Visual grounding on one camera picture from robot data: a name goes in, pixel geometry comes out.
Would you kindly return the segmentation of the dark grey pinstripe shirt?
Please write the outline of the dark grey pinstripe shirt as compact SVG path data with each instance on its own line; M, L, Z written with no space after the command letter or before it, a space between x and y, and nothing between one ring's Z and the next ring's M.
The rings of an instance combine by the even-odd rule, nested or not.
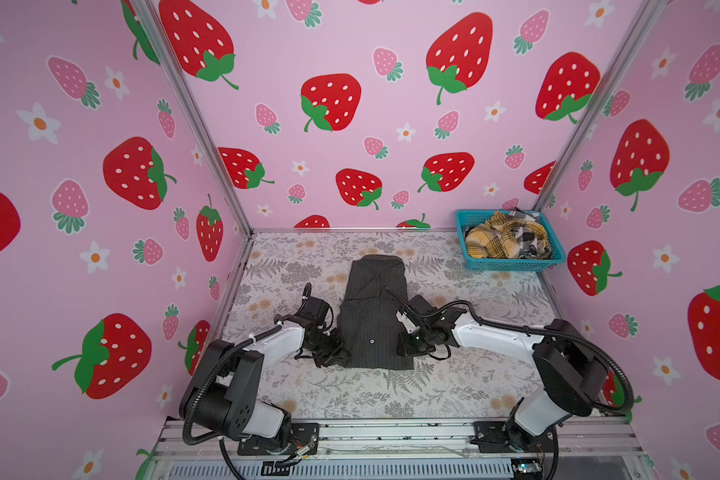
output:
M405 265L401 258L366 255L352 263L338 330L349 352L344 366L350 369L406 371L411 358L397 353L398 337L406 331L396 318L408 300Z

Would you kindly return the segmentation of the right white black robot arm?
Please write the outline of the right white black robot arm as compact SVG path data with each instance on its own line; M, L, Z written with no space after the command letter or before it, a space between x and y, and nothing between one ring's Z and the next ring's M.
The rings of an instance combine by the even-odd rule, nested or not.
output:
M468 301L434 308L421 296L401 302L396 318L405 329L398 344L404 357L432 356L444 345L498 353L536 369L542 385L513 408L509 434L538 437L572 416L590 415L608 377L604 355L565 320L512 325L480 317Z

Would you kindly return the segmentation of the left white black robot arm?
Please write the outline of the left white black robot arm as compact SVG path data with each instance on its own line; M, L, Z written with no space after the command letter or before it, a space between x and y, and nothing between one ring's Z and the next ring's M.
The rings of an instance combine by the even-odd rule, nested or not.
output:
M271 449L285 449L293 438L291 414L258 399L262 372L291 357L318 368L345 365L345 343L326 321L332 314L326 301L304 294L296 313L276 316L265 332L237 344L211 342L180 403L183 442L257 438Z

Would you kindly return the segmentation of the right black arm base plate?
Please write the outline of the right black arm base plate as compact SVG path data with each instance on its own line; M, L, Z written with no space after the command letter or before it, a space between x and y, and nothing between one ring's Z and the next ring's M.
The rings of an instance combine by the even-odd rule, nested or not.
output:
M507 427L501 421L477 421L473 430L469 443L477 446L481 453L524 455L555 451L551 427L540 436L531 436L521 428L515 425Z

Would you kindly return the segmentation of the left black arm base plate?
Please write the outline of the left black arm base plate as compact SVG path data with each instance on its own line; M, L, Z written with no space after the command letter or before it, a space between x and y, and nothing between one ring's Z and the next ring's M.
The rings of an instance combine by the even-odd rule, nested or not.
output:
M239 456L296 456L317 452L320 424L291 422L284 425L273 438L250 434L237 447Z

